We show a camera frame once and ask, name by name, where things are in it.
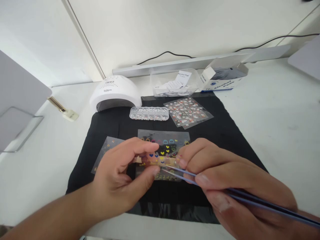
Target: uv nail lamp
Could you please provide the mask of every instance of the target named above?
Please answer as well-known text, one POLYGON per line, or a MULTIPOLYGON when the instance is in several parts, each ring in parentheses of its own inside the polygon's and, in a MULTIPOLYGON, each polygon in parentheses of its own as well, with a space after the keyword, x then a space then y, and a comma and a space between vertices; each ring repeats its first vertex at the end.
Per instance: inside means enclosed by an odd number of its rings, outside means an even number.
POLYGON ((115 75, 107 77, 94 90, 90 106, 95 112, 113 107, 141 107, 137 86, 128 78, 115 75))

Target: clear plastic organizer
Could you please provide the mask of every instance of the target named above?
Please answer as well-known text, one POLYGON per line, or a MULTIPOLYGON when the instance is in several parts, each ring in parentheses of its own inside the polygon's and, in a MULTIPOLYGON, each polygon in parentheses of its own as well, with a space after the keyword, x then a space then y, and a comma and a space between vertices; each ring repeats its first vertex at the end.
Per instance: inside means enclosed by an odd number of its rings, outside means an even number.
POLYGON ((150 82, 155 97, 189 97, 198 88, 201 83, 198 72, 195 69, 181 69, 172 71, 152 72, 150 74, 150 82), (179 71, 190 73, 190 77, 186 80, 184 87, 177 87, 175 83, 179 71))
POLYGON ((129 117, 135 120, 167 121, 169 110, 166 107, 132 107, 129 117))

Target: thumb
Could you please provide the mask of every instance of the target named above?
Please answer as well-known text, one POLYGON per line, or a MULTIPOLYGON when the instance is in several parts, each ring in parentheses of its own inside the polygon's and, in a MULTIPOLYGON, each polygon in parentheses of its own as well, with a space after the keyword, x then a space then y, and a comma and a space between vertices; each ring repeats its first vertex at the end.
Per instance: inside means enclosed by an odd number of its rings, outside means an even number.
POLYGON ((127 185, 128 195, 133 204, 136 204, 139 199, 151 187, 155 176, 160 172, 159 166, 147 167, 135 180, 127 185))
POLYGON ((220 191, 205 191, 220 224, 236 239, 259 239, 264 227, 245 206, 220 191))

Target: white wall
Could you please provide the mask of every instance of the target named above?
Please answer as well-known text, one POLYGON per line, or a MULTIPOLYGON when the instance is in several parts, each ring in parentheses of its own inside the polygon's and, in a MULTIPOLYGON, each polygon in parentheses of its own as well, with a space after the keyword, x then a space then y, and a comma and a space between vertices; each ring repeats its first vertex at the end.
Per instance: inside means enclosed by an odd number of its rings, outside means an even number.
MULTIPOLYGON (((320 5, 318 5, 316 9, 314 9, 299 25, 297 25, 290 32, 290 35, 308 35, 312 33, 320 33, 320 5)), ((289 57, 315 37, 316 36, 283 38, 278 45, 291 44, 291 49, 284 55, 284 57, 289 57)))
POLYGON ((0 49, 47 86, 102 80, 61 0, 2 0, 0 49))
MULTIPOLYGON (((195 57, 286 35, 320 0, 69 0, 105 73, 164 51, 195 57)), ((276 46, 281 40, 267 46, 276 46)), ((148 63, 179 60, 170 54, 148 63)))

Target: cardboard box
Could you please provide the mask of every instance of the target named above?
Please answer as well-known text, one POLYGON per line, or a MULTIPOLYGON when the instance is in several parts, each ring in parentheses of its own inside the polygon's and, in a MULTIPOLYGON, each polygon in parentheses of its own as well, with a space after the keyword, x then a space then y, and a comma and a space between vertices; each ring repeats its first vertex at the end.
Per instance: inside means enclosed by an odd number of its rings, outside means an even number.
POLYGON ((200 76, 201 92, 223 91, 233 89, 247 74, 248 68, 241 62, 249 58, 251 54, 242 54, 237 56, 228 56, 214 59, 200 76), (230 76, 240 76, 238 78, 224 80, 215 78, 216 71, 214 69, 226 69, 230 72, 230 76))

